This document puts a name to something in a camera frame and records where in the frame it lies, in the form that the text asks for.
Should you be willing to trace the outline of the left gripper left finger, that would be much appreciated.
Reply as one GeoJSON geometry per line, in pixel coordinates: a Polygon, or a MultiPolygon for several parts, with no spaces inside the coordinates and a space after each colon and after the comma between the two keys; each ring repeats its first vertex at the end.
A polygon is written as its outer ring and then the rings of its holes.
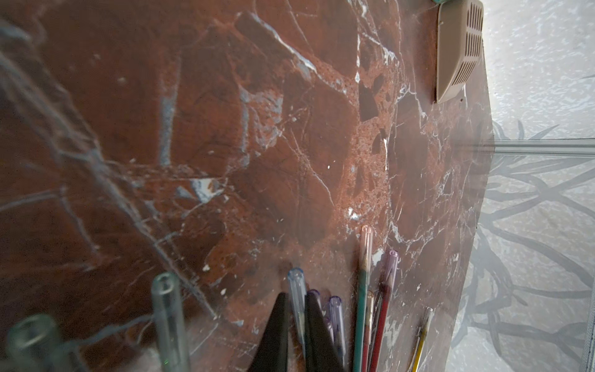
{"type": "Polygon", "coordinates": [[[249,372],[286,372],[288,370],[288,329],[290,304],[288,293],[281,292],[274,303],[249,372]]]}

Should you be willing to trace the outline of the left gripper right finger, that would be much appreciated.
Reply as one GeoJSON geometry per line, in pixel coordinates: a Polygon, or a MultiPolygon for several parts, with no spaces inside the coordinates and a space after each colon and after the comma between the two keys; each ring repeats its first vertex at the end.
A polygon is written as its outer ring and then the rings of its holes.
{"type": "Polygon", "coordinates": [[[305,296],[305,349],[307,372],[344,371],[324,323],[322,311],[311,294],[305,296]]]}

